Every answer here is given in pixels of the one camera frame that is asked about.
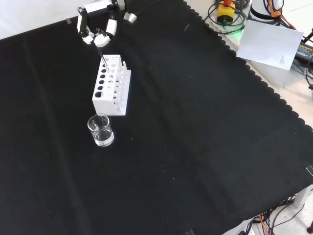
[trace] white wall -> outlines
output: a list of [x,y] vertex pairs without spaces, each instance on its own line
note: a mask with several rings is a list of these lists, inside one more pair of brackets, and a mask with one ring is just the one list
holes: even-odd
[[94,0],[0,0],[0,39],[78,15]]

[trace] table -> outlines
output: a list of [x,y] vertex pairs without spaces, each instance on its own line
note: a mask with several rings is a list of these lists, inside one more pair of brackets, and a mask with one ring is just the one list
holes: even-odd
[[181,1],[136,23],[104,51],[133,74],[107,148],[75,23],[1,41],[1,233],[220,235],[312,183],[312,129]]

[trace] robotic arm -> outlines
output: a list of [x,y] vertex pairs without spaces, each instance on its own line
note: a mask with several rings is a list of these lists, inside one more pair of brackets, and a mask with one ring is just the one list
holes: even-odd
[[249,20],[295,29],[282,15],[284,0],[253,0]]
[[89,45],[92,42],[94,42],[94,44],[97,47],[106,46],[116,33],[117,21],[109,19],[105,31],[98,28],[97,32],[93,33],[90,31],[87,24],[88,23],[87,10],[85,8],[79,7],[78,12],[80,13],[80,15],[78,16],[77,21],[77,32],[82,37],[83,41]]

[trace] floor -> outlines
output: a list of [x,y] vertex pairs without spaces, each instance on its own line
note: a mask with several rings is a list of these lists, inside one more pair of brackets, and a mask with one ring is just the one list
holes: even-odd
[[[188,5],[191,6],[196,12],[198,12],[203,18],[207,16],[207,10],[210,5],[214,2],[214,0],[185,0],[187,1]],[[308,35],[313,28],[313,23],[310,18],[310,13],[313,12],[313,0],[286,0],[284,6],[284,15],[286,19],[292,23],[298,31],[304,32],[304,35]],[[312,105],[312,99],[309,98],[307,101]],[[279,224],[284,222],[290,218],[292,218],[301,208],[296,208],[294,205],[291,205],[284,209],[276,219],[275,224]],[[280,208],[276,209],[272,214],[272,219],[276,216],[276,214],[280,211]],[[307,235],[307,227],[313,221],[313,193],[311,193],[304,205],[303,210],[291,221],[279,225],[275,227],[274,233],[275,235]],[[253,231],[251,231],[250,235],[262,235],[262,227],[260,225],[253,225]]]

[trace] white table surface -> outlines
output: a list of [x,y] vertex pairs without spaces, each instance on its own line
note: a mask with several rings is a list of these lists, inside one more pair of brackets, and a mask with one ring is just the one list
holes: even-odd
[[[213,0],[185,1],[203,18],[207,16],[207,10],[214,2]],[[304,32],[304,35],[308,35],[311,32],[313,22],[310,20],[310,13],[313,12],[313,0],[286,0],[283,10],[286,19],[293,24],[297,30]],[[225,35],[221,36],[232,50],[237,51],[240,34],[241,33],[231,34],[227,35],[227,37]],[[309,85],[303,75],[293,69],[287,71],[251,61],[248,61],[247,64],[299,114],[299,117],[302,118],[307,125],[313,127],[313,91],[308,89]],[[288,81],[288,79],[295,79],[297,82],[281,87],[273,82],[273,79],[277,78],[280,78],[282,82]]]

